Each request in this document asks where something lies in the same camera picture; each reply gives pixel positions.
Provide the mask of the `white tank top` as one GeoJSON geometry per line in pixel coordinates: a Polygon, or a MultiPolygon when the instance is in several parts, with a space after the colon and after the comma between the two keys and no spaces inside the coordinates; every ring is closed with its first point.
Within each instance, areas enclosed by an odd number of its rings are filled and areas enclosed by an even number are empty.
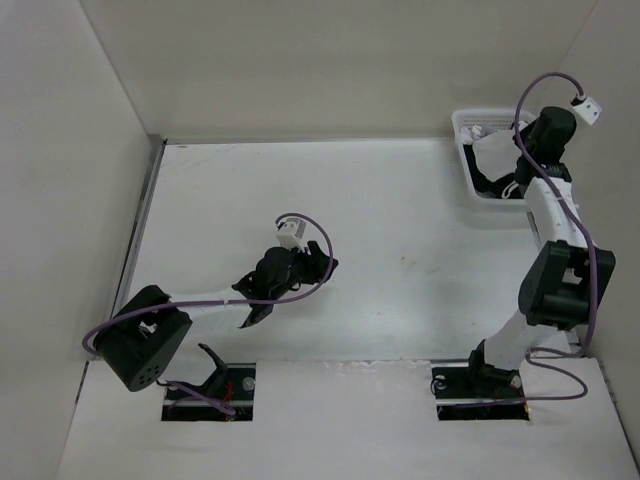
{"type": "Polygon", "coordinates": [[[472,145],[478,169],[489,179],[514,174],[521,154],[512,130],[498,130],[482,137],[472,145]]]}

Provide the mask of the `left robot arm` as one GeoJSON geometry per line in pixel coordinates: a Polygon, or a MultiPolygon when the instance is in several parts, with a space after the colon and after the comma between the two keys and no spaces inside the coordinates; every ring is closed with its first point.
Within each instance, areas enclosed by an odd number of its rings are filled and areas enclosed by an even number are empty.
{"type": "Polygon", "coordinates": [[[269,248],[249,273],[212,298],[173,300],[157,285],[135,294],[114,318],[85,340],[130,392],[159,380],[200,322],[247,329],[272,314],[277,305],[311,296],[328,281],[339,261],[318,242],[269,248]]]}

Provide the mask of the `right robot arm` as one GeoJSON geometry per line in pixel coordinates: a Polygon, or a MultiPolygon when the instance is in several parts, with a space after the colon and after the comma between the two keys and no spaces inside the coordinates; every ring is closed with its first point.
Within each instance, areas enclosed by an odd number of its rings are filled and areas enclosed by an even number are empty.
{"type": "Polygon", "coordinates": [[[522,151],[515,180],[539,253],[521,283],[514,315],[470,354],[463,380],[478,398],[513,398],[520,365],[543,351],[546,340],[595,324],[616,259],[595,245],[573,202],[572,178],[561,157],[576,129],[573,113],[550,106],[515,134],[522,151]]]}

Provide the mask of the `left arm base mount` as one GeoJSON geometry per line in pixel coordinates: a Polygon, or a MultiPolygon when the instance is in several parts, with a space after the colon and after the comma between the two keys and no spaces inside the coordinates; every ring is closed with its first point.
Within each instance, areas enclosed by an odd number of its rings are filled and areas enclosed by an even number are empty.
{"type": "Polygon", "coordinates": [[[165,422],[250,422],[256,391],[256,364],[229,364],[226,376],[214,385],[211,396],[228,403],[234,415],[223,413],[188,393],[167,388],[161,413],[165,422]]]}

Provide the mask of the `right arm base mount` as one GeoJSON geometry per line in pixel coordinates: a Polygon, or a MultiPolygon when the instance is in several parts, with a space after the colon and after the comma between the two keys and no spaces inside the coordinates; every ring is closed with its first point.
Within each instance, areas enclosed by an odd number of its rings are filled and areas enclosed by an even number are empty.
{"type": "Polygon", "coordinates": [[[440,421],[530,419],[528,407],[522,401],[524,389],[519,373],[507,382],[491,379],[475,384],[466,367],[436,366],[432,369],[430,388],[440,421]]]}

